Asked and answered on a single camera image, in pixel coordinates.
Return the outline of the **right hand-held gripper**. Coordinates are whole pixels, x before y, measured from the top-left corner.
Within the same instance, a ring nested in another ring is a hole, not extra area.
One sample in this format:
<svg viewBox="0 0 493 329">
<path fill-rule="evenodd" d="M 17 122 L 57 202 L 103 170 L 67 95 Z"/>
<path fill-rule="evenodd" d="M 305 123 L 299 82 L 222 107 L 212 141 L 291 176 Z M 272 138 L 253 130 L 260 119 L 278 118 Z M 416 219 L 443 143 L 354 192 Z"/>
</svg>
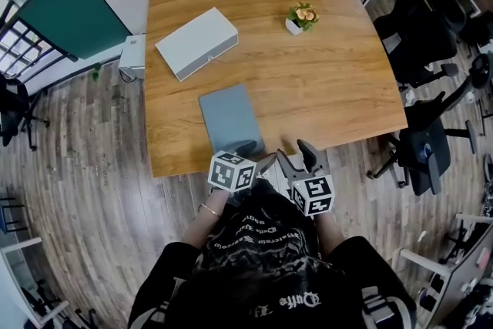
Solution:
<svg viewBox="0 0 493 329">
<path fill-rule="evenodd" d="M 284 151 L 278 149 L 277 161 L 290 187 L 290 197 L 297 209 L 306 217 L 332 210 L 335 200 L 333 178 L 328 170 L 327 153 L 298 139 L 305 169 L 297 169 Z"/>
</svg>

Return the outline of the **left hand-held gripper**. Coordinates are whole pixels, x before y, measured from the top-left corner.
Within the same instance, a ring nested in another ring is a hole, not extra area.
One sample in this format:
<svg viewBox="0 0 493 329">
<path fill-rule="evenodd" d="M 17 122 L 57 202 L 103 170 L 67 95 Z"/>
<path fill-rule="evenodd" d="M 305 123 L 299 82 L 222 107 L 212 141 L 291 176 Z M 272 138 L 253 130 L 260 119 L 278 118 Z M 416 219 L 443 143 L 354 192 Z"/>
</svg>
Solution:
<svg viewBox="0 0 493 329">
<path fill-rule="evenodd" d="M 265 148 L 255 140 L 233 144 L 232 153 L 218 152 L 212 159 L 208 184 L 212 190 L 207 203 L 241 204 L 261 184 L 261 176 L 276 162 L 276 153 L 267 156 Z M 246 158 L 261 158 L 253 161 Z"/>
</svg>

